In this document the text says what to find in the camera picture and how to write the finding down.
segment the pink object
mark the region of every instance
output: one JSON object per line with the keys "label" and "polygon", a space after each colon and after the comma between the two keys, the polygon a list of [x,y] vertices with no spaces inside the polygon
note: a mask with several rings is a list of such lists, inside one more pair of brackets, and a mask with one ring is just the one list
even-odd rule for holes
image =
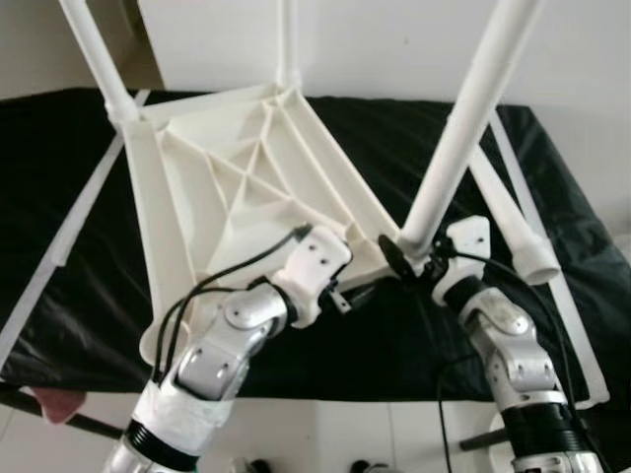
{"label": "pink object", "polygon": [[48,387],[32,387],[31,391],[41,406],[41,415],[51,424],[68,422],[84,405],[88,397],[84,391]]}

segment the white tube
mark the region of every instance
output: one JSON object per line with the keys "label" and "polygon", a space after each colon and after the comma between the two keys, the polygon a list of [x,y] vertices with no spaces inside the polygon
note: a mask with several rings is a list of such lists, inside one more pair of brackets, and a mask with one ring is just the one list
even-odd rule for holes
{"label": "white tube", "polygon": [[[517,201],[524,211],[526,221],[529,222],[537,232],[540,232],[541,235],[546,235],[541,216],[534,204],[534,199],[528,189],[526,178],[517,161],[515,150],[513,150],[513,146],[511,145],[497,111],[493,112],[491,115],[489,124],[491,125],[491,130],[493,130],[497,146],[500,149],[504,164],[506,165],[506,171],[515,188]],[[598,365],[594,349],[590,344],[585,325],[581,320],[579,310],[576,307],[576,303],[570,292],[568,282],[563,276],[563,272],[559,273],[556,278],[550,281],[550,292],[563,318],[563,323],[572,341],[572,346],[574,347],[579,364],[581,365],[581,370],[583,371],[583,378],[585,379],[590,393],[590,398],[578,402],[577,407],[579,409],[588,409],[599,402],[608,401],[610,396],[607,390],[607,384],[604,382],[604,376]]]}
{"label": "white tube", "polygon": [[479,146],[473,151],[469,169],[513,253],[515,270],[531,285],[550,281],[561,269],[550,242],[532,230]]}
{"label": "white tube", "polygon": [[137,120],[138,107],[127,94],[86,0],[59,0],[68,24],[105,98],[112,123]]}
{"label": "white tube", "polygon": [[285,89],[301,86],[298,68],[298,6],[296,0],[278,0],[278,65],[276,81]]}
{"label": "white tube", "polygon": [[495,8],[401,229],[399,244],[409,258],[420,259],[429,249],[542,5],[543,0],[501,0]]}

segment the white tape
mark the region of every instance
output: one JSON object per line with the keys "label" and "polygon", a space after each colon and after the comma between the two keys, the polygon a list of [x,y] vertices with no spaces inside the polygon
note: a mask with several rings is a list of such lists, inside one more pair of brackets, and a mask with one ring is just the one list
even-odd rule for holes
{"label": "white tape", "polygon": [[[494,111],[491,115],[490,125],[508,171],[509,178],[515,188],[517,200],[526,217],[526,221],[536,233],[542,237],[546,237],[545,227],[543,226],[543,222],[541,222],[541,217],[532,199],[532,194],[528,189],[526,178],[522,173],[520,164],[515,156],[515,151],[511,146],[511,142],[497,111]],[[581,365],[583,377],[585,378],[590,394],[590,399],[579,402],[577,407],[580,409],[588,409],[595,404],[608,401],[609,391],[604,382],[604,376],[596,360],[596,355],[590,344],[590,339],[585,331],[585,326],[574,303],[572,293],[570,293],[570,288],[565,280],[565,276],[563,276],[563,272],[560,272],[559,275],[553,278],[548,284],[552,298],[561,314],[579,364]]]}
{"label": "white tape", "polygon": [[[138,92],[134,99],[136,104],[139,106],[144,104],[149,94],[150,91],[146,90]],[[2,331],[0,332],[0,371],[7,362],[11,350],[13,350],[20,336],[20,332],[22,332],[22,329],[27,323],[31,312],[35,308],[35,304],[37,304],[55,268],[66,264],[68,254],[70,254],[70,250],[101,192],[111,167],[122,151],[123,145],[122,135],[117,133],[90,176],[90,179],[77,197],[77,200],[75,200],[75,203],[72,205],[70,212],[68,212],[68,215],[48,246],[46,253],[39,262],[37,269],[31,276],[27,287],[13,307],[7,322],[4,324],[4,327],[2,327]]]}
{"label": "white tape", "polygon": [[149,432],[167,445],[191,456],[200,456],[222,427],[234,404],[234,398],[204,401],[176,388],[167,378],[159,387],[150,381],[142,391],[131,415]]}

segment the wire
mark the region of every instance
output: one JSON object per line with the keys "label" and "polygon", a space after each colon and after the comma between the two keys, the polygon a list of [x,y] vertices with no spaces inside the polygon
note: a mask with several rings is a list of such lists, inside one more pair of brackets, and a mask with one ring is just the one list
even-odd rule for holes
{"label": "wire", "polygon": [[[237,291],[237,289],[233,288],[203,288],[198,290],[194,295],[199,296],[207,293],[233,293]],[[163,318],[162,323],[160,324],[160,330],[158,331],[158,341],[156,343],[156,360],[154,363],[154,367],[151,371],[151,380],[154,382],[158,382],[160,380],[160,364],[162,362],[162,346],[165,340],[165,332],[167,331],[167,326],[169,325],[169,320],[173,316],[175,310],[181,305],[183,299],[180,299],[175,304],[171,306],[165,318]]]}
{"label": "wire", "polygon": [[[175,346],[176,346],[176,341],[177,341],[177,334],[179,333],[179,328],[181,327],[181,322],[182,322],[182,320],[184,318],[184,314],[186,312],[186,308],[188,307],[188,304],[190,303],[190,301],[192,301],[193,298],[195,298],[199,294],[203,294],[200,291],[202,291],[205,286],[207,286],[208,284],[218,280],[219,278],[223,278],[224,276],[226,276],[228,274],[231,274],[231,273],[234,273],[236,271],[239,271],[239,270],[241,270],[241,269],[243,269],[245,267],[248,267],[248,266],[260,261],[263,258],[266,258],[270,254],[274,253],[275,251],[280,249],[282,246],[287,244],[287,242],[289,242],[293,237],[303,237],[306,233],[309,232],[310,229],[311,229],[311,226],[309,226],[309,225],[303,225],[301,227],[296,227],[296,228],[292,229],[288,234],[283,236],[278,242],[276,242],[275,244],[273,244],[272,246],[270,246],[266,250],[261,251],[260,253],[256,254],[252,258],[247,259],[246,261],[243,261],[243,262],[241,262],[239,264],[236,264],[234,266],[231,266],[229,268],[226,268],[226,269],[220,271],[219,273],[216,273],[214,275],[211,275],[211,276],[208,276],[207,278],[202,279],[199,283],[197,283],[193,287],[193,289],[190,290],[190,292],[184,298],[182,298],[180,301],[175,303],[169,309],[169,312],[167,312],[167,315],[165,315],[165,319],[163,320],[164,327],[163,327],[163,325],[161,325],[161,327],[160,327],[160,332],[159,332],[159,337],[158,337],[159,340],[157,342],[159,345],[156,347],[156,363],[154,364],[154,371],[157,370],[157,372],[158,372],[160,370],[160,368],[156,369],[156,366],[159,367],[160,364],[161,364],[161,360],[159,360],[158,355],[160,354],[160,358],[162,357],[162,344],[163,344],[163,341],[164,341],[164,334],[165,334],[165,331],[166,331],[166,328],[167,328],[167,324],[168,324],[167,317],[169,319],[171,319],[171,317],[173,316],[173,314],[177,310],[177,315],[175,317],[174,330],[173,330],[173,333],[172,333],[171,342],[169,344],[169,349],[167,351],[167,360],[165,362],[165,372],[169,372],[169,370],[171,369],[171,366],[173,365],[173,360],[174,360],[174,356],[175,356]],[[159,373],[152,373],[152,379],[154,379],[154,375],[155,375],[156,379],[160,378]]]}
{"label": "wire", "polygon": [[436,379],[436,398],[438,399],[438,413],[441,418],[441,433],[443,435],[443,452],[445,453],[445,464],[448,473],[452,473],[452,456],[450,454],[450,444],[447,440],[447,426],[445,424],[445,412],[443,410],[443,382],[445,376],[457,365],[478,358],[477,355],[467,355],[456,358],[444,365],[438,373]]}

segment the white wall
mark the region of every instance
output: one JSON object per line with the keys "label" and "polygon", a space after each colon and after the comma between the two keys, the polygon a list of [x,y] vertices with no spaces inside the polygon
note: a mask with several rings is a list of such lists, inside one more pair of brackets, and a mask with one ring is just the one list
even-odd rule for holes
{"label": "white wall", "polygon": [[[112,56],[122,62],[135,38],[121,1],[90,5]],[[0,0],[0,99],[94,84],[58,1]]]}
{"label": "white wall", "polygon": [[[275,0],[140,0],[167,88],[270,82]],[[307,95],[452,100],[494,0],[300,1]],[[531,105],[610,229],[631,225],[628,0],[549,1],[506,101]]]}

